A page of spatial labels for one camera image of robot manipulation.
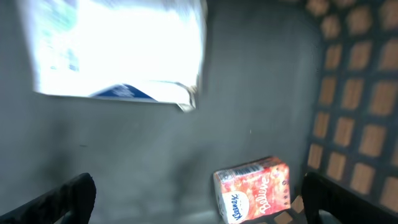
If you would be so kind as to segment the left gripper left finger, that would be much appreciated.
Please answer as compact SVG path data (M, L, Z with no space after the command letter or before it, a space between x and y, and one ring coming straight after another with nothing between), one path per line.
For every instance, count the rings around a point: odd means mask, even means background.
M1 223L88 224L94 209L96 185L89 173L82 173L61 186L1 215Z

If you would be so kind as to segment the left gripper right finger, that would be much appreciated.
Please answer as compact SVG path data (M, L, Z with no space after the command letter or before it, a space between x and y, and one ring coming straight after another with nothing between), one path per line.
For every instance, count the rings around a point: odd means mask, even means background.
M323 223L321 210L332 214L340 223L397 223L397 215L355 196L314 172L306 173L303 178L302 199L308 223Z

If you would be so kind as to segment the Kleenex tissue pack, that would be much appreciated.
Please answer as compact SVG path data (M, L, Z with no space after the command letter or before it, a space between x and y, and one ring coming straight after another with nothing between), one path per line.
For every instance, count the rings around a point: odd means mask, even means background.
M214 172L223 221L242 223L290 209L289 171L286 163L270 156Z

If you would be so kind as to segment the white paper box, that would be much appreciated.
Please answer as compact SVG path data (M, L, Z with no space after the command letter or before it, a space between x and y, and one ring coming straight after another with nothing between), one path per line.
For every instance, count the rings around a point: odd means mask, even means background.
M206 1L28 0L16 5L37 93L173 104L184 112L197 107Z

